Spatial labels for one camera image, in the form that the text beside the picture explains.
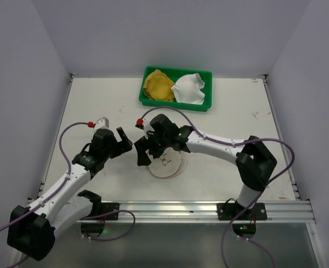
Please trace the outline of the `yellow bra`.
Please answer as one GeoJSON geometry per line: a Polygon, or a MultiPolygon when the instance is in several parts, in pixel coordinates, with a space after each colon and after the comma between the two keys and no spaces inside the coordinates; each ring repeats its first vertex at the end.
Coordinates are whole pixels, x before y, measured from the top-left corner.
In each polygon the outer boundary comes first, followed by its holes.
{"type": "Polygon", "coordinates": [[[150,100],[173,102],[175,100],[172,91],[174,84],[165,73],[156,69],[146,77],[143,92],[150,100]]]}

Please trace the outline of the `white bra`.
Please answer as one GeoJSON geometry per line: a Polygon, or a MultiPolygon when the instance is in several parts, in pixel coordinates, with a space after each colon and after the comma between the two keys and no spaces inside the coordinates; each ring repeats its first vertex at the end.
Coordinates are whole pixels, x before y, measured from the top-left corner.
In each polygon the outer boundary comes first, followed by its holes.
{"type": "Polygon", "coordinates": [[[187,74],[180,77],[171,90],[175,100],[179,103],[202,105],[205,100],[204,89],[205,82],[201,79],[199,73],[187,74]]]}

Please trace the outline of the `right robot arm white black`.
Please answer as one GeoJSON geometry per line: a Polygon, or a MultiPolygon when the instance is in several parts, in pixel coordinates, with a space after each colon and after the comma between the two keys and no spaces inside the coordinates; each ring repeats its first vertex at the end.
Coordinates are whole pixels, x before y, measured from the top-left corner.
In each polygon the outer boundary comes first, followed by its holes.
{"type": "Polygon", "coordinates": [[[277,165],[276,158],[256,136],[247,140],[230,140],[207,135],[192,123],[179,127],[164,114],[150,121],[140,118],[136,127],[144,132],[134,144],[138,166],[149,166],[168,148],[213,156],[235,165],[243,183],[236,199],[240,208],[252,209],[255,206],[277,165]]]}

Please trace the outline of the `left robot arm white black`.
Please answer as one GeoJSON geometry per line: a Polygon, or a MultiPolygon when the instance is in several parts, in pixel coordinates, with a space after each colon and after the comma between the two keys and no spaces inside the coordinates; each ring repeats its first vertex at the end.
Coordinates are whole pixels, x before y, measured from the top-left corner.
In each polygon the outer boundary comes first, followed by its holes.
{"type": "Polygon", "coordinates": [[[109,219],[117,210],[105,211],[101,197],[82,190],[109,159],[132,149],[132,142],[122,128],[117,128],[118,141],[107,128],[95,131],[67,172],[44,194],[27,207],[17,206],[10,216],[7,244],[36,261],[44,259],[56,239],[81,219],[109,219]]]}

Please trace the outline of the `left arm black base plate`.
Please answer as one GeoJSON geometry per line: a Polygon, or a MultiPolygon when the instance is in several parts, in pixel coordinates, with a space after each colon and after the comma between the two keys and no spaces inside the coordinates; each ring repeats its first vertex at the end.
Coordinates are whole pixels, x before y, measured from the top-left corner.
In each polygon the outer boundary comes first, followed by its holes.
{"type": "Polygon", "coordinates": [[[115,211],[118,211],[119,208],[120,204],[116,202],[98,203],[90,212],[89,217],[100,221],[117,221],[119,213],[115,213],[115,211]]]}

